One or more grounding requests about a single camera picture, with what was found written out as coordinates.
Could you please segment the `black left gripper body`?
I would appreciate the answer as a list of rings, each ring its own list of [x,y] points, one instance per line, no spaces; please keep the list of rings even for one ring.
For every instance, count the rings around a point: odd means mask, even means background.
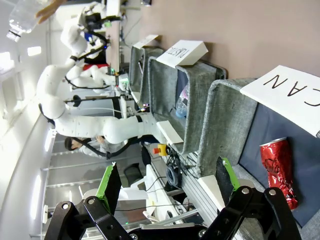
[[[102,25],[104,23],[104,19],[101,18],[100,13],[93,13],[91,15],[85,15],[85,27],[88,30],[99,30],[102,28]]]

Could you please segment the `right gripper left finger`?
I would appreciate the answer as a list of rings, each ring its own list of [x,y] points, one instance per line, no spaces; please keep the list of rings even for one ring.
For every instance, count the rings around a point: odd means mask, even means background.
[[[132,237],[114,217],[121,179],[117,164],[109,165],[95,195],[78,204],[59,202],[52,214],[46,240],[80,240],[88,228],[96,227],[105,240],[131,240]]]

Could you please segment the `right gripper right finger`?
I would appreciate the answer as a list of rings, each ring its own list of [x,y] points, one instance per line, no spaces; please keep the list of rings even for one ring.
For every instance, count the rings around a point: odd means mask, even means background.
[[[230,162],[218,157],[216,173],[232,185],[229,202],[204,233],[206,240],[231,240],[244,219],[256,219],[265,240],[300,240],[301,235],[282,190],[263,192],[240,185]]]

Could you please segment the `person's bare hand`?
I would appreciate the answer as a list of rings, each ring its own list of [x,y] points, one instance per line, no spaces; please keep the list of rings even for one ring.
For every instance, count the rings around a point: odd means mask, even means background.
[[[42,24],[49,19],[66,1],[67,0],[52,0],[48,6],[36,13],[35,17],[37,19],[37,23]]]

